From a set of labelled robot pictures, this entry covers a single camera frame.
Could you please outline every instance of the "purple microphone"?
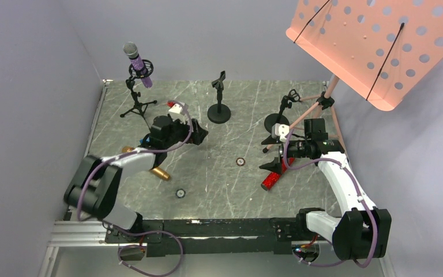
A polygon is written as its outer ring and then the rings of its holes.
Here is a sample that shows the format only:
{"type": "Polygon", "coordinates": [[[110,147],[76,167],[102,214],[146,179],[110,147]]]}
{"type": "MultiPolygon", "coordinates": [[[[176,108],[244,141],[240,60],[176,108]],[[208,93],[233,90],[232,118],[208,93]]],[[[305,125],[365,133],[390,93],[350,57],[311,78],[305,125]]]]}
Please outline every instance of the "purple microphone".
{"type": "MultiPolygon", "coordinates": [[[[133,65],[133,69],[136,71],[139,71],[144,67],[144,62],[142,61],[142,58],[140,58],[140,55],[138,54],[138,48],[133,42],[127,42],[125,45],[123,45],[123,51],[125,54],[130,58],[130,62],[133,65]]],[[[150,77],[142,78],[142,83],[144,83],[145,88],[151,88],[152,87],[152,80],[150,77]]]]}

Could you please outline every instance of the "gray marble surface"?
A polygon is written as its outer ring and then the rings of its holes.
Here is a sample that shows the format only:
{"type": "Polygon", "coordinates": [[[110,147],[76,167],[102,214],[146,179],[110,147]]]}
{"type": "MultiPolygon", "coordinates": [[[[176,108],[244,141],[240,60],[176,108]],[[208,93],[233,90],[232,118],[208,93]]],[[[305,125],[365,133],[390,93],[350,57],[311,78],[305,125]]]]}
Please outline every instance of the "gray marble surface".
{"type": "MultiPolygon", "coordinates": [[[[167,114],[166,102],[175,99],[189,105],[190,115],[209,135],[200,146],[184,145],[168,154],[161,168],[171,174],[170,181],[140,172],[121,184],[117,200],[146,219],[293,217],[306,207],[321,207],[338,215],[339,205],[330,184],[315,166],[286,172],[270,192],[261,188],[269,172],[258,168],[272,161],[277,149],[262,153],[261,141],[269,135],[264,118],[278,111],[281,97],[291,88],[304,97],[319,94],[321,83],[226,80],[224,84],[223,103],[231,109],[232,117],[221,125],[207,119],[208,107],[216,103],[210,81],[154,81],[151,89],[136,86],[142,102],[159,101],[148,107],[149,124],[154,117],[167,114]],[[244,166],[236,165],[238,157],[245,159],[244,166]],[[186,191],[182,199],[175,196],[180,188],[186,191]]],[[[284,114],[292,122],[311,104],[313,101],[294,103],[284,114]]],[[[139,144],[148,133],[144,120],[135,114],[119,117],[132,105],[124,81],[111,82],[95,126],[91,154],[115,155],[126,145],[139,144]]],[[[330,111],[325,110],[323,117],[327,131],[335,134],[330,111]]]]}

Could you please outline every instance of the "robotic arm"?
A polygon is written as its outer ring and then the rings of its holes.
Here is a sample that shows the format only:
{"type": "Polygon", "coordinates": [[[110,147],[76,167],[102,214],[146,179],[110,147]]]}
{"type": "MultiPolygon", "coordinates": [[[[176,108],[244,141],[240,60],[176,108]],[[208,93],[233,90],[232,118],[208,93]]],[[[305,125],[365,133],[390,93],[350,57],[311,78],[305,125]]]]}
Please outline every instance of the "robotic arm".
{"type": "MultiPolygon", "coordinates": [[[[190,126],[185,118],[185,109],[187,105],[184,104],[183,110],[181,105],[176,104],[169,109],[168,115],[156,117],[151,132],[144,137],[141,145],[127,156],[86,156],[63,196],[64,201],[77,207],[89,175],[97,166],[109,161],[92,177],[93,181],[82,198],[82,210],[130,233],[142,232],[142,215],[116,201],[119,184],[139,171],[158,167],[167,157],[165,151],[158,150],[169,149],[186,139],[190,126]]],[[[196,119],[191,119],[191,126],[193,132],[186,143],[200,145],[208,131],[204,130],[196,119]]]]}
{"type": "MultiPolygon", "coordinates": [[[[286,158],[321,159],[316,165],[329,181],[340,206],[340,218],[328,215],[321,208],[300,209],[296,221],[301,232],[312,232],[331,242],[334,251],[341,260],[365,259],[371,250],[373,230],[371,220],[376,222],[377,243],[373,257],[383,257],[388,243],[391,216],[386,209],[378,209],[361,188],[361,185],[350,169],[344,149],[338,140],[329,140],[325,131],[325,121],[322,118],[306,119],[304,121],[305,135],[298,136],[303,140],[291,141],[289,126],[276,124],[272,135],[263,144],[288,143],[286,158]],[[343,170],[346,168],[353,176],[356,184],[343,170]],[[373,218],[366,212],[371,210],[373,218]]],[[[281,173],[284,145],[279,148],[279,157],[273,162],[260,166],[272,172],[281,173]]]]}

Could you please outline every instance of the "pink music stand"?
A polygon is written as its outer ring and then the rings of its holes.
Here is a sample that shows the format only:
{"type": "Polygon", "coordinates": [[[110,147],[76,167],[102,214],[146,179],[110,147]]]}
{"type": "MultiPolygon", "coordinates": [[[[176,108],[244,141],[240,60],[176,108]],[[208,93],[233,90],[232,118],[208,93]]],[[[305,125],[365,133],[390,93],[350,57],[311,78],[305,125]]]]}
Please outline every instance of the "pink music stand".
{"type": "MultiPolygon", "coordinates": [[[[443,58],[443,0],[299,0],[286,35],[335,75],[325,98],[342,80],[376,108],[391,111],[443,58]]],[[[315,109],[319,117],[315,103],[290,127],[315,109]]],[[[344,146],[333,106],[331,112],[344,146]]]]}

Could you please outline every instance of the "silver microphone grille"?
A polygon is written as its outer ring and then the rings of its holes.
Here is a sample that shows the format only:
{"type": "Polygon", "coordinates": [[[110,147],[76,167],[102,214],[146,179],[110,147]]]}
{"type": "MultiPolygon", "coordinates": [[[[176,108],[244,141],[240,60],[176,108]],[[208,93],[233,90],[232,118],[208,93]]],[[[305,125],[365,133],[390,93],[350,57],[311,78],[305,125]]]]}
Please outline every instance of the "silver microphone grille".
{"type": "Polygon", "coordinates": [[[136,58],[138,56],[138,48],[133,42],[125,43],[123,51],[129,58],[136,58]]]}

